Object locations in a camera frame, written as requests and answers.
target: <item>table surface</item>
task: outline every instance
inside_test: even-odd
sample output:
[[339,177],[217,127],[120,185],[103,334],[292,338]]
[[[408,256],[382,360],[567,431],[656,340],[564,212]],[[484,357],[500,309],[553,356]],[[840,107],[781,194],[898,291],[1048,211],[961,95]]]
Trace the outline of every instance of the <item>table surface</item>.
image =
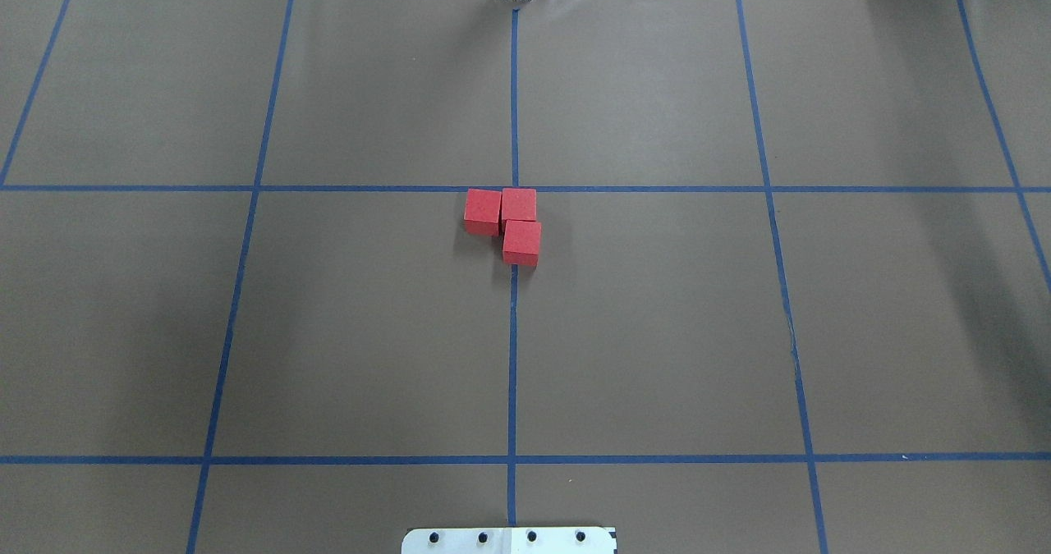
[[1048,552],[1049,13],[0,0],[0,550]]

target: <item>grid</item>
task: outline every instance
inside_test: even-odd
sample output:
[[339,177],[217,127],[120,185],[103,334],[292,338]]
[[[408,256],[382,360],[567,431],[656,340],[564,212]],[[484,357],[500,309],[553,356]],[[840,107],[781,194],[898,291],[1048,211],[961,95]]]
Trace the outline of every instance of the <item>grid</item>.
[[[821,490],[818,474],[818,464],[827,463],[901,463],[901,461],[1048,461],[1051,460],[1051,452],[920,452],[920,453],[820,453],[813,448],[810,434],[810,422],[807,410],[806,391],[803,377],[803,367],[800,363],[800,348],[796,337],[795,319],[792,313],[790,285],[785,269],[784,253],[782,250],[782,239],[778,225],[778,210],[776,198],[780,194],[791,193],[962,193],[962,194],[1013,194],[1017,199],[1018,206],[1025,220],[1026,228],[1031,238],[1032,248],[1035,252],[1043,271],[1045,284],[1051,291],[1051,271],[1044,248],[1042,246],[1037,228],[1030,212],[1027,194],[1048,193],[1051,187],[1026,187],[1023,186],[1018,172],[1015,168],[1013,158],[1007,139],[1005,138],[1002,124],[1000,122],[996,108],[993,104],[989,87],[983,75],[982,65],[978,60],[977,50],[971,35],[971,27],[967,16],[964,0],[956,0],[960,13],[960,20],[966,35],[971,61],[975,71],[985,105],[988,109],[989,119],[995,130],[996,139],[1003,152],[1004,162],[1010,176],[1011,186],[806,186],[806,185],[774,185],[767,162],[765,139],[763,136],[763,122],[761,117],[761,101],[757,94],[756,79],[753,69],[753,54],[748,44],[748,34],[745,23],[745,8],[743,0],[735,0],[738,15],[738,27],[742,42],[743,65],[745,68],[748,99],[750,102],[750,114],[755,128],[756,146],[758,149],[760,169],[762,173],[762,185],[712,185],[712,186],[568,186],[568,185],[539,185],[536,189],[544,193],[746,193],[762,194],[765,199],[767,218],[769,222],[770,242],[777,266],[778,283],[780,286],[780,296],[782,308],[786,317],[791,341],[791,357],[795,370],[795,394],[799,409],[801,423],[801,433],[804,450],[802,453],[741,453],[741,454],[665,454],[665,455],[538,455],[519,453],[517,442],[517,395],[518,395],[518,295],[519,295],[519,270],[518,267],[511,268],[510,274],[510,301],[508,305],[508,317],[510,337],[508,338],[508,443],[506,455],[436,455],[436,456],[222,456],[213,455],[213,448],[217,437],[220,410],[223,402],[223,393],[226,385],[227,370],[230,363],[230,351],[234,344],[238,310],[241,302],[242,286],[245,278],[246,264],[250,255],[252,232],[255,224],[256,208],[260,196],[263,193],[280,192],[403,192],[403,193],[433,193],[433,192],[462,192],[467,186],[444,186],[444,185],[266,185],[263,183],[263,175],[266,168],[267,150],[269,146],[270,132],[273,123],[274,108],[280,94],[282,79],[282,66],[284,63],[286,45],[293,16],[295,0],[287,0],[285,7],[284,22],[281,28],[281,40],[277,57],[275,61],[273,79],[267,105],[266,122],[263,127],[262,141],[259,148],[259,158],[254,170],[254,180],[250,185],[15,185],[6,184],[6,178],[13,164],[17,160],[19,141],[24,130],[26,121],[30,116],[34,99],[40,87],[42,80],[45,80],[46,68],[51,56],[57,38],[59,37],[63,20],[69,7],[70,0],[63,0],[58,18],[55,21],[50,38],[48,40],[44,55],[40,61],[39,68],[29,89],[22,114],[19,117],[18,125],[14,132],[9,149],[5,157],[2,171],[0,171],[0,191],[108,191],[108,192],[250,192],[247,217],[244,226],[244,234],[241,244],[240,258],[238,261],[236,275],[233,282],[232,297],[230,300],[229,315],[226,323],[226,332],[223,343],[222,355],[220,358],[219,373],[215,381],[214,396],[212,401],[210,416],[208,420],[208,431],[205,442],[204,452],[200,456],[97,456],[97,455],[0,455],[0,465],[174,465],[200,468],[200,478],[194,500],[192,519],[190,521],[189,535],[187,537],[187,553],[195,551],[198,532],[201,525],[204,510],[205,495],[208,487],[209,471],[212,466],[421,466],[421,465],[446,465],[446,466],[498,466],[507,470],[507,521],[511,526],[517,524],[516,512],[516,489],[517,489],[517,466],[519,465],[663,465],[663,464],[805,464],[809,480],[810,497],[812,505],[812,515],[815,530],[817,532],[819,550],[822,554],[829,552],[828,540],[825,531],[825,513],[823,510]],[[519,9],[510,11],[511,23],[511,48],[509,56],[510,63],[510,136],[511,136],[511,175],[514,186],[534,186],[532,183],[520,183],[519,179],[519,149],[518,149],[518,53],[519,53]],[[483,185],[486,188],[496,188],[492,185]]]

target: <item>blue tape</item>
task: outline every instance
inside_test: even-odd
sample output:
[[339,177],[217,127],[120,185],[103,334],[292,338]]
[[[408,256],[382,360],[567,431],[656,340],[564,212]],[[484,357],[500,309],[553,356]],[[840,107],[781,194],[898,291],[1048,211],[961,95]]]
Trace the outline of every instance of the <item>blue tape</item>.
[[518,265],[511,266],[508,343],[508,526],[517,522],[515,465],[518,452]]
[[799,362],[799,345],[796,340],[796,322],[791,312],[791,300],[788,295],[788,278],[785,274],[784,255],[781,251],[781,233],[778,229],[777,208],[774,205],[774,189],[770,184],[770,170],[766,161],[766,144],[763,140],[763,123],[759,115],[759,98],[756,95],[756,78],[751,65],[751,52],[748,47],[748,30],[744,18],[744,4],[737,2],[737,20],[741,33],[741,50],[744,54],[744,70],[748,79],[748,99],[751,102],[751,120],[756,129],[756,145],[759,150],[759,165],[763,172],[763,186],[766,189],[766,212],[770,222],[770,235],[774,241],[774,257],[778,265],[778,281],[781,284],[781,303],[785,319],[788,322],[788,333],[791,337],[791,358],[796,368],[796,402],[799,405],[800,425],[803,430],[803,447],[806,450],[806,467],[810,478],[810,499],[813,505],[813,519],[818,531],[818,547],[821,554],[828,554],[828,539],[825,535],[825,513],[821,505],[821,489],[818,484],[818,467],[813,461],[813,443],[810,438],[810,416],[806,409],[806,392],[803,389],[803,368]]
[[[878,461],[1049,461],[1051,451],[894,453],[738,453],[656,455],[516,455],[522,466],[675,464],[865,464]],[[0,466],[506,466],[506,455],[0,455]]]
[[3,191],[50,192],[248,192],[251,185],[3,185]]
[[825,453],[813,456],[821,463],[867,461],[1045,461],[1051,460],[1051,451],[1011,452],[918,452],[918,453]]
[[7,156],[3,161],[3,168],[0,168],[0,185],[7,180],[7,172],[11,171],[11,164],[15,162],[15,152],[18,150],[18,142],[22,139],[22,130],[25,129],[25,122],[29,119],[29,111],[33,110],[33,101],[37,98],[37,90],[40,88],[40,81],[44,78],[44,70],[47,69],[47,62],[51,58],[51,50],[55,49],[55,42],[59,39],[59,32],[62,29],[62,22],[65,20],[66,11],[69,8],[69,0],[62,0],[62,7],[59,8],[59,16],[55,19],[55,26],[51,28],[51,37],[47,40],[47,47],[40,58],[40,66],[37,67],[37,76],[33,78],[33,85],[29,94],[25,98],[25,105],[22,106],[22,115],[18,118],[15,126],[15,135],[12,136],[11,146],[7,147]]
[[0,465],[29,466],[200,466],[204,458],[181,455],[0,455]]
[[238,321],[238,307],[241,303],[241,289],[245,280],[245,265],[248,262],[248,250],[252,241],[252,229],[255,227],[255,209],[259,206],[260,188],[263,183],[263,169],[266,168],[266,152],[270,140],[270,127],[273,123],[273,109],[277,104],[277,87],[281,84],[281,69],[285,60],[285,46],[288,44],[288,28],[292,20],[292,6],[295,0],[288,0],[285,5],[285,21],[282,25],[281,44],[277,46],[277,61],[274,64],[273,82],[270,85],[270,100],[267,104],[266,123],[263,126],[263,138],[260,142],[260,156],[255,164],[255,181],[252,199],[248,203],[248,218],[245,221],[245,234],[241,243],[241,257],[238,259],[238,274],[233,281],[233,294],[230,300],[230,313],[226,322],[226,335],[223,340],[223,354],[219,363],[219,375],[215,379],[215,393],[211,403],[211,414],[208,418],[208,434],[205,438],[204,463],[201,465],[201,476],[198,481],[197,498],[193,501],[193,516],[190,519],[189,537],[186,540],[186,554],[193,554],[197,549],[198,531],[201,527],[201,512],[204,509],[204,496],[208,487],[208,469],[212,449],[215,445],[215,429],[219,426],[219,411],[223,404],[223,389],[226,385],[226,371],[230,363],[230,348],[233,345],[233,328]]
[[549,465],[660,465],[660,464],[804,464],[805,454],[698,454],[698,455],[519,455],[518,464]]
[[974,65],[974,74],[977,76],[978,86],[982,88],[982,97],[985,98],[986,108],[989,109],[989,118],[992,120],[992,127],[996,131],[1000,149],[1004,153],[1007,171],[1011,175],[1011,182],[1014,184],[1014,190],[1018,196],[1018,206],[1022,208],[1022,217],[1026,221],[1029,238],[1033,243],[1033,249],[1036,251],[1036,259],[1039,261],[1040,270],[1044,272],[1044,284],[1047,285],[1048,291],[1051,291],[1051,269],[1048,269],[1044,246],[1040,244],[1040,238],[1036,233],[1036,225],[1033,223],[1033,217],[1029,212],[1029,203],[1026,202],[1026,193],[1022,189],[1018,171],[1014,166],[1013,158],[1011,158],[1011,149],[1007,145],[1007,138],[1004,137],[1004,128],[1000,123],[1000,115],[996,114],[996,106],[992,102],[992,96],[989,94],[985,74],[982,71],[982,63],[978,61],[978,52],[974,46],[974,37],[971,35],[971,23],[967,18],[967,7],[964,6],[964,0],[956,0],[956,7],[960,9],[960,20],[964,25],[964,35],[967,37],[967,49],[971,54],[971,63]]
[[[501,185],[0,185],[12,192],[404,192],[461,193],[468,189],[498,191]],[[540,185],[542,193],[764,193],[762,185]],[[853,185],[774,185],[776,193],[1007,193],[1015,187],[916,187]],[[1022,187],[1027,193],[1049,193],[1051,187]]]
[[494,466],[507,465],[502,455],[217,455],[213,466]]

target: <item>foam block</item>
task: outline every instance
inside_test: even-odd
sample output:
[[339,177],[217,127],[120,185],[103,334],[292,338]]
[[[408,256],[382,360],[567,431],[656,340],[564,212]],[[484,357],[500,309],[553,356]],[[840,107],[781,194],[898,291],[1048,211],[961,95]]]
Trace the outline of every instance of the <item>foam block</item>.
[[503,189],[500,228],[510,220],[536,222],[536,189]]
[[503,229],[503,262],[535,267],[540,261],[540,222],[508,220]]
[[500,235],[500,191],[468,189],[463,229],[480,237]]

